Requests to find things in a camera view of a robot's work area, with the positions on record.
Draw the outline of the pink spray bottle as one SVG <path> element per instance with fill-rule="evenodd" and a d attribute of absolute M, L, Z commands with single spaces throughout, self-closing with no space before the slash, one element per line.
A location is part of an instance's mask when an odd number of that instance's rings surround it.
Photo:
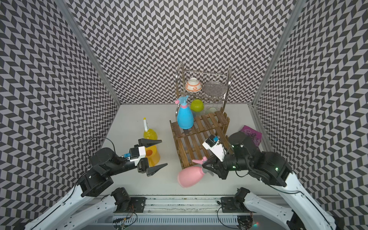
<path fill-rule="evenodd" d="M 187 167 L 178 174 L 179 185 L 183 188 L 189 188 L 199 183 L 206 174 L 202 164 L 207 160 L 207 157 L 203 157 L 202 160 L 192 160 L 195 166 Z"/>

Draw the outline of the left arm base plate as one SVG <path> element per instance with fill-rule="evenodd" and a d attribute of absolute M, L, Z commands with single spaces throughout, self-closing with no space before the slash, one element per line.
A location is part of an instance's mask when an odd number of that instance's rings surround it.
<path fill-rule="evenodd" d="M 147 198 L 144 196 L 131 197 L 127 211 L 135 213 L 143 213 Z"/>

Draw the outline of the yellow spray bottle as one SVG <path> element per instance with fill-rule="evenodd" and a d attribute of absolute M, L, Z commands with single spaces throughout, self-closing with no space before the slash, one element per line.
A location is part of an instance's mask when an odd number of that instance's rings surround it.
<path fill-rule="evenodd" d="M 143 119 L 143 123 L 144 123 L 143 138 L 149 140 L 157 140 L 158 139 L 157 133 L 153 129 L 148 127 L 146 118 Z"/>

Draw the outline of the blue spray bottle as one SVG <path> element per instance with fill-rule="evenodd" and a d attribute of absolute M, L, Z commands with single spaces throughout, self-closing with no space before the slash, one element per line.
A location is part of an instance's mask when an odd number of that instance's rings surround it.
<path fill-rule="evenodd" d="M 188 98 L 189 96 L 182 96 L 175 101 L 175 104 L 178 105 L 176 120 L 182 129 L 191 129 L 194 125 L 194 117 L 187 103 Z"/>

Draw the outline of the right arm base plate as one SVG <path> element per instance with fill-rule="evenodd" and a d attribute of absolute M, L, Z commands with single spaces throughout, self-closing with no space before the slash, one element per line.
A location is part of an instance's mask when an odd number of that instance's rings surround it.
<path fill-rule="evenodd" d="M 249 213 L 244 203 L 235 200 L 233 197 L 221 197 L 221 210 L 223 213 Z"/>

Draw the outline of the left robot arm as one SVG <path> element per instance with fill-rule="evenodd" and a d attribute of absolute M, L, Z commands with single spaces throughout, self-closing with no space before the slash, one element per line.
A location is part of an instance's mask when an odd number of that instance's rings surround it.
<path fill-rule="evenodd" d="M 23 230 L 77 230 L 110 213 L 133 210 L 126 189 L 115 189 L 100 202 L 80 213 L 76 211 L 100 196 L 114 182 L 112 176 L 137 169 L 148 177 L 167 165 L 149 166 L 146 148 L 160 144 L 161 140 L 139 139 L 138 144 L 124 156 L 118 156 L 115 148 L 101 148 L 91 158 L 91 168 L 83 174 L 76 185 L 52 208 L 21 227 Z"/>

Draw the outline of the wooden slatted shelf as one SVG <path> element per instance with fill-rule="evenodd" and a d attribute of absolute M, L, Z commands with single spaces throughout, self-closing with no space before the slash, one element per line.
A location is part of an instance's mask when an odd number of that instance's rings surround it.
<path fill-rule="evenodd" d="M 201 160 L 212 156 L 202 143 L 211 135 L 217 135 L 225 148 L 230 146 L 226 132 L 230 123 L 224 109 L 194 117 L 194 125 L 190 129 L 182 129 L 178 123 L 170 122 L 172 136 L 182 169 L 193 166 L 193 160 Z"/>

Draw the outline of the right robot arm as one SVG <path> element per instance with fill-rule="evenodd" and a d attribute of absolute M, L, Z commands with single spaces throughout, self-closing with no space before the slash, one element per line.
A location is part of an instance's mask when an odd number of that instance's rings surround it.
<path fill-rule="evenodd" d="M 292 167 L 279 154 L 260 151 L 252 138 L 239 131 L 228 138 L 229 147 L 219 137 L 211 135 L 203 147 L 213 156 L 204 160 L 202 167 L 225 180 L 230 171 L 246 170 L 248 175 L 276 190 L 288 208 L 259 198 L 246 188 L 239 188 L 234 205 L 239 211 L 261 214 L 286 230 L 342 230 L 343 218 L 322 209 L 298 180 Z"/>

